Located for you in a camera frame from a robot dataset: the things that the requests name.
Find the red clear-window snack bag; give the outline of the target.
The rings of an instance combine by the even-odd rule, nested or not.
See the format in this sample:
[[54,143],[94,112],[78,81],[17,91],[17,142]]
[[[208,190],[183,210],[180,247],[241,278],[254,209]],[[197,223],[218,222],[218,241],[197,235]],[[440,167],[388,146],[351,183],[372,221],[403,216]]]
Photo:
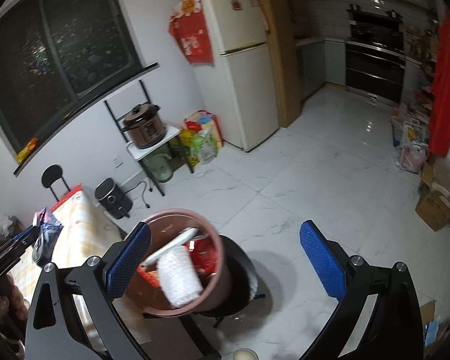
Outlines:
[[[211,277],[216,272],[218,252],[209,236],[199,236],[184,244],[192,259],[193,267],[201,281]],[[160,287],[158,271],[145,268],[140,265],[137,268],[138,274],[152,287]]]

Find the black window sill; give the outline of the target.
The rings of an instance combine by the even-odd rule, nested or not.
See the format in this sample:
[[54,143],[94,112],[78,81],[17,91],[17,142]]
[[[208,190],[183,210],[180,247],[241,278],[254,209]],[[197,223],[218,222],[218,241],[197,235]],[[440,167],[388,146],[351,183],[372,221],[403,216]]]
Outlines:
[[151,63],[60,127],[13,172],[15,178],[35,180],[53,164],[62,166],[66,179],[90,185],[108,176],[125,180],[138,172],[136,161],[127,153],[120,123],[135,105],[151,101],[145,79],[159,67]]

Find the snack pile at table end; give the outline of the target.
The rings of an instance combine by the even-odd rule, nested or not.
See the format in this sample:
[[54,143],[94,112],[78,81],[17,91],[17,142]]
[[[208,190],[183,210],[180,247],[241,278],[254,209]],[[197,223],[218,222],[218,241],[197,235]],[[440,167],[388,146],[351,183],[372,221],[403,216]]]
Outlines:
[[16,216],[2,214],[0,216],[0,248],[23,230],[24,227]]

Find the green kettle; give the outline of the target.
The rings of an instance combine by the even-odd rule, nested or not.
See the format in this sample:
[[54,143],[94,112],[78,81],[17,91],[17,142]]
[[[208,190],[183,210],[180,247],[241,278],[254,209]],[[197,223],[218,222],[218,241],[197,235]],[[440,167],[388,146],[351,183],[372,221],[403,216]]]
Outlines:
[[172,157],[166,153],[151,154],[144,158],[144,163],[160,183],[167,183],[174,175],[170,167]]

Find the red hanging calendar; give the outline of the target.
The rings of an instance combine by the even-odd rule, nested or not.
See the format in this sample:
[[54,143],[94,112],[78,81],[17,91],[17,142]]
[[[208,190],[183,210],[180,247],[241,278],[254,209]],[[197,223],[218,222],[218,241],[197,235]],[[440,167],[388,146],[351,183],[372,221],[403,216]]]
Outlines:
[[191,64],[212,64],[213,53],[201,0],[182,0],[170,16],[168,32]]

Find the crushed blue drink can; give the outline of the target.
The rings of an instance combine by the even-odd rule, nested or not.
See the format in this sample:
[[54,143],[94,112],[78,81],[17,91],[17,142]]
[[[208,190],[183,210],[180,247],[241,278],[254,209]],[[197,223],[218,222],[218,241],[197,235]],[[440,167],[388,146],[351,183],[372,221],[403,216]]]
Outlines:
[[48,208],[34,214],[33,224],[40,231],[33,245],[32,259],[37,266],[44,267],[52,261],[53,250],[63,230],[63,224]]

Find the dark window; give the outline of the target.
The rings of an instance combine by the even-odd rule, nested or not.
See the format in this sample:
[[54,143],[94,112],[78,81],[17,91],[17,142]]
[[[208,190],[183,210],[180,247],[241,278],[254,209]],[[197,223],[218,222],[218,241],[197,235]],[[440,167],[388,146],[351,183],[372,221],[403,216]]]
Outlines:
[[46,141],[143,66],[119,0],[21,0],[0,18],[0,126]]

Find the black metal rack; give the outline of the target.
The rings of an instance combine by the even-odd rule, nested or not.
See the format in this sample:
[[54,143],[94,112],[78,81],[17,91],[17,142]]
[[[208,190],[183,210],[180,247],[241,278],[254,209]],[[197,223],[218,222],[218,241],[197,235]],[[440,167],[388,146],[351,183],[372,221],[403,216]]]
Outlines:
[[119,133],[126,142],[126,150],[139,164],[153,185],[161,194],[166,196],[162,188],[163,181],[159,181],[153,174],[145,159],[162,146],[167,146],[172,157],[180,158],[193,174],[194,168],[188,159],[185,146],[179,136],[180,130],[163,122],[159,116],[160,107],[151,101],[144,82],[138,80],[145,102],[134,106],[122,116],[117,116],[111,107],[111,102],[105,99],[105,108],[118,128]]

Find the brown electric pressure cooker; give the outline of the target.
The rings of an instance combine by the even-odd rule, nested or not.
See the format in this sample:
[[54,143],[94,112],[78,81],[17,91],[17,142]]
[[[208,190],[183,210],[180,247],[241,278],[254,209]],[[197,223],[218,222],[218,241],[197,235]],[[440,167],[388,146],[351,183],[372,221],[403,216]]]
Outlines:
[[123,119],[122,130],[128,133],[138,149],[144,150],[154,146],[167,134],[167,128],[158,114],[160,107],[144,103],[136,105]]

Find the red hanging cloth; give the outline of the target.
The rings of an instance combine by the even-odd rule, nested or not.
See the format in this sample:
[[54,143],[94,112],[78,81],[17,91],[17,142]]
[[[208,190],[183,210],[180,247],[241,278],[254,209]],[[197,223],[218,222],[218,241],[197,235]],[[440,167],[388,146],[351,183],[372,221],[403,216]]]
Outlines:
[[438,30],[439,45],[432,83],[434,96],[429,121],[429,150],[446,157],[450,150],[450,9],[445,9],[444,21]]

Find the orange plaid tablecloth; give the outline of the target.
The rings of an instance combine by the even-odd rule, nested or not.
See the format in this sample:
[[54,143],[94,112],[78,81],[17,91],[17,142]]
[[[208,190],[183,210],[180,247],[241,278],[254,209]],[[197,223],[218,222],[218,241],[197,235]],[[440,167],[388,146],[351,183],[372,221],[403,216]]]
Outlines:
[[[122,240],[119,228],[82,190],[59,205],[53,215],[63,225],[52,254],[52,261],[59,268],[78,267],[93,255],[101,257],[113,243]],[[41,272],[32,258],[32,251],[33,248],[29,247],[10,271],[14,283],[28,302],[32,301]],[[114,300],[113,306],[139,344],[151,341],[142,313],[128,297]]]

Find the black air fryer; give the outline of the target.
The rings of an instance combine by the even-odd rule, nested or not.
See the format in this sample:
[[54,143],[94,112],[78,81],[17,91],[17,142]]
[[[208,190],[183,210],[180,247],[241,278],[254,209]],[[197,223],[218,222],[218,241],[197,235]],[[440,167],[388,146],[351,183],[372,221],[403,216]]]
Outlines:
[[130,217],[133,202],[112,178],[103,180],[96,187],[95,199],[115,219]]

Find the green yellow rice bag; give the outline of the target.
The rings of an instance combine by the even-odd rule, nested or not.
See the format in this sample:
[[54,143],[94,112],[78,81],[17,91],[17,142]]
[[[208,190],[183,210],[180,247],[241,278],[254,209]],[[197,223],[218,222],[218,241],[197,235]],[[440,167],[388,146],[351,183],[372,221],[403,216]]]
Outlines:
[[192,167],[209,164],[217,157],[217,141],[210,128],[199,132],[182,129],[178,136]]

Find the cardboard box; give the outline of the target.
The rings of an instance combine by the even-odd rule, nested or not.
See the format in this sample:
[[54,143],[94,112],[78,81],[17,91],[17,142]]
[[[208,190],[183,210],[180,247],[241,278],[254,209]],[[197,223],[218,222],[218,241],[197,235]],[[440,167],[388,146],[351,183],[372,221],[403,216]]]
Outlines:
[[450,223],[450,159],[434,158],[424,163],[420,174],[416,214],[434,232]]

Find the yellow snack bag on sill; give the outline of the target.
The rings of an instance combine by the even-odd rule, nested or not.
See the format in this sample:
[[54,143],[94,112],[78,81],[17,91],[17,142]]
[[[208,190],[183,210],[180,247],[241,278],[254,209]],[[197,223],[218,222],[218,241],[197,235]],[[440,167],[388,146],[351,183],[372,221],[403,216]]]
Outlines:
[[39,140],[37,137],[33,137],[26,145],[25,147],[17,153],[17,162],[19,164],[23,163],[34,151],[35,148],[38,146]]

